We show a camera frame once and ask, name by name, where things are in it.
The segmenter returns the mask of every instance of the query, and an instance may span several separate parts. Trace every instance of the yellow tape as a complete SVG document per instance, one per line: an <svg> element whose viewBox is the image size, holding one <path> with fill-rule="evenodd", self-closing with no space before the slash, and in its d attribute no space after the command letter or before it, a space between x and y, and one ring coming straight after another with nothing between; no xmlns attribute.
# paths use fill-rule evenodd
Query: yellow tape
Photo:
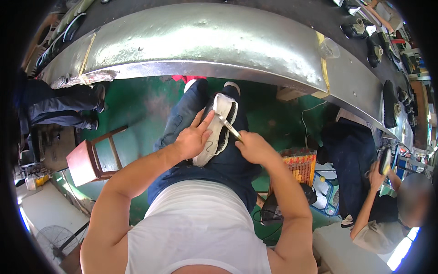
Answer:
<svg viewBox="0 0 438 274"><path fill-rule="evenodd" d="M318 45L321 45L322 41L324 41L325 36L320 32L316 32L316 37L318 39ZM321 69L322 69L322 77L324 78L325 85L327 86L327 92L317 91L312 94L313 97L322 99L330 95L330 84L329 84L329 75L327 74L327 62L324 58L321 58Z"/></svg>
<svg viewBox="0 0 438 274"><path fill-rule="evenodd" d="M82 62L81 70L79 71L79 79L84 83L84 85L86 85L87 82L85 81L84 76L82 75L82 73L84 72L85 64L87 63L88 55L90 54L91 46L93 45L94 38L96 38L96 35L97 35L97 32L94 32L93 33L93 37L91 38L90 44L88 45L87 52L85 53L85 57L84 57L84 60Z"/></svg>

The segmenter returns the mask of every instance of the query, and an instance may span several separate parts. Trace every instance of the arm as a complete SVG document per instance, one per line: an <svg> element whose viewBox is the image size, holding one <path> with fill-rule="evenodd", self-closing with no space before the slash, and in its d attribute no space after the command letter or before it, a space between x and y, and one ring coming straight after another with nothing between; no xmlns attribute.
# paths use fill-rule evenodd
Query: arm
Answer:
<svg viewBox="0 0 438 274"><path fill-rule="evenodd" d="M370 212L371 208L373 207L374 199L376 197L376 193L379 190L380 186L383 183L383 180L385 179L385 175L381 175L379 173L379 162L375 161L370 168L370 185L371 189L368 193L367 198L365 199L365 202L360 209L359 215L357 216L357 219L354 223L354 227L350 232L350 238L354 240L357 234L366 226L368 225L368 219L370 218Z"/></svg>
<svg viewBox="0 0 438 274"><path fill-rule="evenodd" d="M240 131L240 134L244 143L236 142L236 146L249 162L266 168L284 216L277 246L274 251L268 249L272 273L316 273L312 252L312 214L303 189L281 156L259 134L246 131Z"/></svg>
<svg viewBox="0 0 438 274"><path fill-rule="evenodd" d="M192 125L179 134L174 144L132 162L105 184L93 207L88 234L81 247L84 273L125 272L131 200L142 194L163 172L204 149L211 135L206 129L214 112L199 124L202 113L203 110L196 115Z"/></svg>
<svg viewBox="0 0 438 274"><path fill-rule="evenodd" d="M388 176L389 181L391 182L391 186L392 188L394 188L395 192L399 191L400 185L402 184L402 180L400 179L399 176L397 176L392 169L390 169L388 171L388 174L386 175Z"/></svg>

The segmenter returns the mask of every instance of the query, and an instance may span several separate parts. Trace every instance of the jeans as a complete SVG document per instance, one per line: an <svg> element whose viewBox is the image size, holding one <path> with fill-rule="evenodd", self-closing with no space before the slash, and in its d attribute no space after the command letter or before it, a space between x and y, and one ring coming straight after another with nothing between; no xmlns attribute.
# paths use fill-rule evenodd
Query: jeans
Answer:
<svg viewBox="0 0 438 274"><path fill-rule="evenodd" d="M93 110L99 102L89 86L74 85L54 90L41 80L28 80L24 97L31 125L59 124L85 128L89 121L76 110Z"/></svg>
<svg viewBox="0 0 438 274"><path fill-rule="evenodd" d="M174 106L167 120L164 134L154 144L157 151L175 142L179 133L190 126L196 114L203 109L208 101L208 82L197 80ZM246 112L240 101L239 93L233 86L223 88L222 92L236 100L238 111L233 127L236 130L248 131ZM204 167L191 165L183 160L173 168L161 174L148 188L148 203L152 204L158 194L166 187L185 180L206 180L222 183L231 188L242 199L246 208L251 212L256 204L257 193L251 182L261 172L261 166L251 164L242 157L240 150L234 145L235 138L230 134L226 148L214 156Z"/></svg>

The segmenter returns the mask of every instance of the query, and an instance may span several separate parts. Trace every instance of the black cable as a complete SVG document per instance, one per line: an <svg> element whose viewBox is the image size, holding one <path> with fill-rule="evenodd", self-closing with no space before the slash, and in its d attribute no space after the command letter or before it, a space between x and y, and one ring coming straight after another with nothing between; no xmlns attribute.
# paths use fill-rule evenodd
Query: black cable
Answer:
<svg viewBox="0 0 438 274"><path fill-rule="evenodd" d="M273 214L274 217L275 217L275 215L276 215L276 216L278 216L278 217L280 217L280 218L283 218L282 215L278 215L277 213L272 212L272 211L270 211L270 210L259 209L259 210L257 210L256 212L254 212L254 213L252 214L252 219L253 219L254 221L258 222L258 223L260 222L260 220L256 220L256 219L254 219L254 215L255 215L256 213L259 213L259 212L269 212L270 214Z"/></svg>

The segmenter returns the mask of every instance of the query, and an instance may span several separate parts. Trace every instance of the green floor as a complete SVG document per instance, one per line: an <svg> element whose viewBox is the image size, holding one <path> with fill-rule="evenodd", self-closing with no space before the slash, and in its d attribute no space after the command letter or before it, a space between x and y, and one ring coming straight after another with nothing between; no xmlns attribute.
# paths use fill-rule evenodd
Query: green floor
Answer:
<svg viewBox="0 0 438 274"><path fill-rule="evenodd" d="M223 84L229 79L208 78L209 93L220 91ZM267 84L237 81L240 86L242 104L247 110L249 129L262 135L277 151L294 146L304 146L304 125L301 121L301 112L323 102L312 96L303 96L297 100L280 102L276 100L277 87ZM109 108L99 114L99 129L97 131L84 130L82 139L92 140L123 125L128 125L124 132L114 135L114 143L123 166L152 152L152 145L164 131L167 115L171 107L183 95L184 83L174 81L170 76L134 78L116 80L110 83L107 89L106 103ZM320 132L327 121L336 117L338 108L330 103L324 104L304 113L304 121L308 133L320 142ZM99 160L103 170L115 170L108 141L96 145ZM91 182L74 187L70 173L66 172L67 181L77 189L81 195L97 199L104 182ZM65 184L60 179L58 184ZM253 182L256 191L267 191L269 176L266 172ZM132 200L130 210L130 224L137 224L143 219L149 205L146 202L147 194L143 193ZM326 218L322 214L312 211L314 215L314 229L332 222L337 218ZM280 231L278 225L262 226L254 222L256 234L266 238L268 244L278 240Z"/></svg>

